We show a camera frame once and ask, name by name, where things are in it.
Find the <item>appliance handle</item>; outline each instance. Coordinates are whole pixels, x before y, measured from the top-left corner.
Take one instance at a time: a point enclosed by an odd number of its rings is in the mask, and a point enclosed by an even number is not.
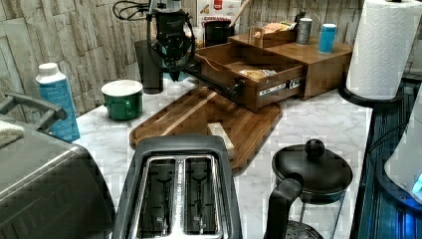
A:
[[[286,178],[273,190],[268,207],[267,231],[264,239],[285,239],[288,229],[289,211],[302,193],[300,178]]]
[[[24,105],[30,108],[38,109],[43,112],[38,124],[33,124],[34,129],[47,131],[49,127],[57,120],[65,120],[68,114],[63,108],[60,108],[47,101],[38,100],[18,93],[5,94],[6,99],[0,103],[0,114],[6,115],[18,105]]]

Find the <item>french press lid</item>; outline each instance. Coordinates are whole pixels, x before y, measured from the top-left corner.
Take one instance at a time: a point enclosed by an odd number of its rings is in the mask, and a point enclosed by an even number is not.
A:
[[[311,139],[305,145],[282,148],[273,158],[273,170],[279,179],[300,175],[303,194],[336,196],[350,184],[353,175],[348,163],[334,152],[326,149],[319,139]]]

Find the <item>french press handle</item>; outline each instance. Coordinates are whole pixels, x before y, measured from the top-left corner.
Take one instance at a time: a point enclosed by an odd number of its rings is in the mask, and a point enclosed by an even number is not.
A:
[[[268,207],[267,230],[264,239],[285,239],[289,212],[293,202],[302,192],[301,176],[284,179],[273,190]]]

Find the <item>green container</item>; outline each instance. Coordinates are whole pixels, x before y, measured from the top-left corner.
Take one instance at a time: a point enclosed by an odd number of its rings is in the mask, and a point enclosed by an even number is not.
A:
[[[108,116],[132,120],[142,113],[142,84],[132,80],[110,82],[102,87]]]

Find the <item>toaster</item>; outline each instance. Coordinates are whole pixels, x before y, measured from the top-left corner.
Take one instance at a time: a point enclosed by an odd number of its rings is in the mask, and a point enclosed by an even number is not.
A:
[[[223,138],[182,134],[142,140],[124,183],[112,238],[242,238]]]

